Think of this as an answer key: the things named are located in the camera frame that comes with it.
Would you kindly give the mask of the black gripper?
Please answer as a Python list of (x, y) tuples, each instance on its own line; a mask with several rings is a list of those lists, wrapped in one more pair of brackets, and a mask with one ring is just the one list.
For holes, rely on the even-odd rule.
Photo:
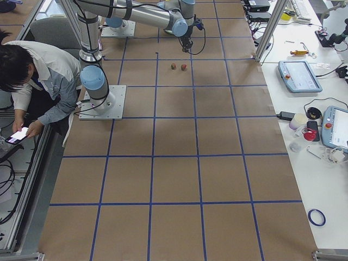
[(193, 41), (189, 36), (184, 35), (180, 37), (180, 45), (183, 52), (189, 52), (193, 46)]

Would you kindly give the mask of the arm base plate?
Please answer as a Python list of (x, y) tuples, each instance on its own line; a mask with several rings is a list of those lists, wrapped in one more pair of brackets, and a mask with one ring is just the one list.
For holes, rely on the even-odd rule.
[(80, 120), (121, 120), (126, 98), (125, 85), (109, 85), (106, 89), (87, 89), (79, 112)]
[(106, 22), (102, 26), (101, 37), (102, 38), (132, 38), (135, 33), (135, 22), (123, 21), (123, 23), (117, 27), (111, 27)]

